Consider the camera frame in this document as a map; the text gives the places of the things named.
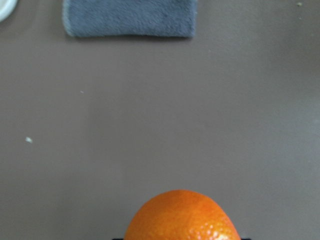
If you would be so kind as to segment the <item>grey folded cloth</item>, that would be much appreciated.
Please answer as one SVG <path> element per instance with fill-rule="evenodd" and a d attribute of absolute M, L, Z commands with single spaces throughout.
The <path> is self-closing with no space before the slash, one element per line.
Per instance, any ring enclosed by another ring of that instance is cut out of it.
<path fill-rule="evenodd" d="M 65 0 L 62 22 L 72 37 L 192 38 L 196 0 Z"/>

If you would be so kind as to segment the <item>cream rabbit tray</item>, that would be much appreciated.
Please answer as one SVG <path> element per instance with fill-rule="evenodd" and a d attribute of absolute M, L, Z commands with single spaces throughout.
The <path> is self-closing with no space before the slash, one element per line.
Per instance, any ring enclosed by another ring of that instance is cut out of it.
<path fill-rule="evenodd" d="M 0 22 L 6 20 L 15 10 L 18 0 L 0 0 Z"/>

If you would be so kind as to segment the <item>orange fruit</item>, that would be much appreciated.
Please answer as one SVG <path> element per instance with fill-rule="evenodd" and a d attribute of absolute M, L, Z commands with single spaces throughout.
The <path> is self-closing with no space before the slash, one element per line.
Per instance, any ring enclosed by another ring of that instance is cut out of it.
<path fill-rule="evenodd" d="M 210 197 L 191 190 L 161 193 L 137 211 L 126 240 L 239 240 L 224 210 Z"/>

